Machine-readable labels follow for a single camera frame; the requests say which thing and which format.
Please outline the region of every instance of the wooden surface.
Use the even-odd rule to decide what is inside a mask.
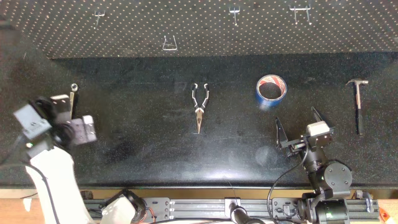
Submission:
[[[398,220],[398,200],[379,200],[379,206],[385,209],[395,221]],[[29,212],[25,211],[22,199],[0,199],[0,211],[1,223],[44,223],[44,216],[38,199],[32,199]],[[375,222],[355,222],[355,224],[371,223]]]

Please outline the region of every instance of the black table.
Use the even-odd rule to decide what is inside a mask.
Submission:
[[[353,187],[398,187],[398,54],[251,55],[48,60],[25,42],[6,56],[0,83],[0,161],[13,162],[21,127],[12,112],[36,96],[80,87],[75,114],[94,117],[98,140],[69,150],[79,187],[270,187],[299,163],[275,145],[275,117],[289,139],[314,123],[311,106],[335,125],[325,149],[353,170]],[[276,74],[287,83],[282,103],[257,107],[256,82]],[[352,78],[361,87],[365,137],[356,135]],[[197,134],[191,84],[210,87]],[[23,169],[2,170],[3,187],[29,187]],[[302,168],[281,187],[307,188]]]

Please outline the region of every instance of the blue tape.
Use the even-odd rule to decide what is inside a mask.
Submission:
[[[262,96],[260,93],[260,86],[266,83],[273,83],[277,85],[280,88],[281,96],[276,99],[268,99]],[[281,77],[277,75],[266,75],[257,82],[256,99],[260,104],[260,108],[266,109],[278,105],[282,101],[283,97],[286,95],[286,92],[287,92],[287,85],[286,82]]]

